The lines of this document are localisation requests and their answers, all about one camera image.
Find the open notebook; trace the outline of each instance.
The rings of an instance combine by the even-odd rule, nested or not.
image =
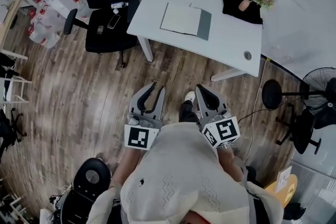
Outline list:
[[[167,3],[160,29],[208,40],[211,14],[200,8]]]

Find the chair armrest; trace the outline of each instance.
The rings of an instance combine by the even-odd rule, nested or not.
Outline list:
[[[140,5],[139,0],[129,0],[128,1],[128,12],[127,12],[127,22],[130,23],[133,19],[133,16],[135,12],[138,9],[138,6]]]
[[[79,27],[82,27],[84,29],[88,29],[88,25],[84,22],[82,22],[79,19],[76,19],[76,14],[77,14],[77,9],[74,8],[72,11],[69,12],[69,15],[65,21],[64,24],[64,29],[63,29],[63,33],[64,35],[70,35],[71,31],[72,31],[72,27],[73,25],[77,25]]]

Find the wooden floor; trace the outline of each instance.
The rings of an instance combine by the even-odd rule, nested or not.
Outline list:
[[[74,28],[71,35],[62,35],[54,48],[46,49],[24,34],[28,21],[20,15],[6,41],[6,46],[15,52],[29,56],[28,61],[17,61],[16,70],[32,81],[25,90],[30,103],[7,106],[8,111],[16,107],[24,113],[21,126],[28,136],[17,144],[18,148],[11,146],[4,153],[0,172],[7,179],[7,187],[23,196],[24,204],[37,216],[41,208],[50,207],[50,195],[61,190],[42,178],[19,150],[59,188],[69,185],[81,163],[97,154],[114,170],[122,153],[122,131],[130,99],[152,81],[166,88],[165,124],[178,121],[178,109],[185,94],[198,83],[222,93],[238,119],[253,111],[264,60],[260,62],[258,78],[243,75],[210,82],[211,75],[228,67],[151,42],[152,63],[146,61],[141,47],[137,46],[125,53],[128,65],[121,69],[118,53],[98,55],[85,51],[85,30]],[[278,80],[283,90],[298,89],[295,78],[267,62],[263,83],[270,78]],[[260,91],[256,110],[262,108]],[[275,144],[286,132],[285,127],[275,122],[285,109],[283,105],[273,112],[255,114],[254,142],[246,163],[257,170],[257,178],[264,184],[276,177],[293,153],[290,142],[281,147]],[[240,158],[246,156],[252,142],[251,120],[250,116],[239,124],[241,138],[234,148]]]

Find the radiator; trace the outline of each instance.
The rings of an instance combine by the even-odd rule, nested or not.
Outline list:
[[[336,179],[321,174],[295,161],[291,173],[298,177],[298,187],[290,202],[307,208],[299,220],[283,220],[282,224],[327,224],[336,213]]]

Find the white shoe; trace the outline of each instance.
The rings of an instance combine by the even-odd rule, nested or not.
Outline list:
[[[185,98],[184,98],[184,101],[191,101],[192,103],[194,102],[194,100],[195,100],[195,97],[196,97],[196,95],[195,95],[195,92],[194,91],[190,91],[189,93],[187,93],[187,95],[185,96]]]

